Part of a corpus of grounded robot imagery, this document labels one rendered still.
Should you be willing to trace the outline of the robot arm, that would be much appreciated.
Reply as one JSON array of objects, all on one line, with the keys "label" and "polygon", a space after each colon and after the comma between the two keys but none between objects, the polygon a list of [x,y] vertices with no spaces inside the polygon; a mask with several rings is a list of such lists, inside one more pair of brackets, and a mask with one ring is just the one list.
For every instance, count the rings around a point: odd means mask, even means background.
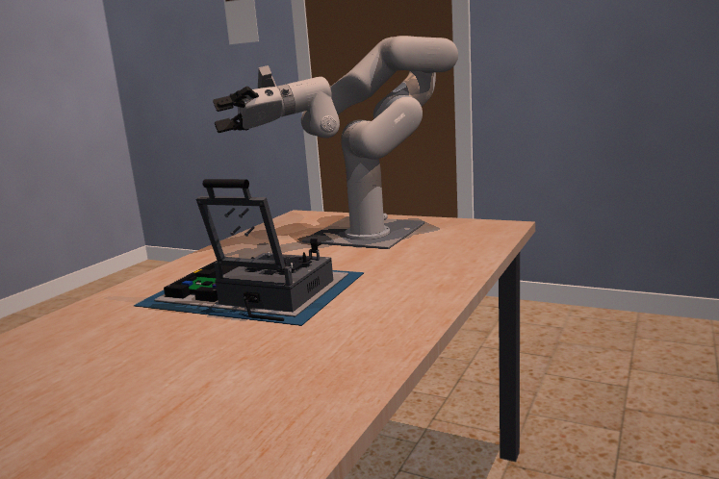
[{"label": "robot arm", "polygon": [[277,87],[284,116],[304,112],[304,131],[327,139],[339,131],[338,114],[370,98],[398,70],[409,70],[407,78],[377,103],[373,121],[351,121],[342,132],[350,223],[346,237],[374,240],[390,234],[384,225],[388,216],[383,213],[379,159],[416,131],[422,106],[434,91],[436,72],[449,71],[457,60],[458,50],[446,38],[385,38],[332,86],[316,77]]}]

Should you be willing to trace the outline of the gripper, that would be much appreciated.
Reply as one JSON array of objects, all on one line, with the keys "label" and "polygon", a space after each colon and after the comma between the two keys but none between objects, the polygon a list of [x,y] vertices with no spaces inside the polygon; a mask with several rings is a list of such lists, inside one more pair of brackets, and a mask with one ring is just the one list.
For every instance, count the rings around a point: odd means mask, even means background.
[{"label": "gripper", "polygon": [[285,115],[283,98],[277,87],[257,89],[245,87],[229,96],[214,99],[213,102],[217,112],[233,109],[233,106],[238,107],[238,115],[232,119],[215,121],[218,133],[248,130]]}]

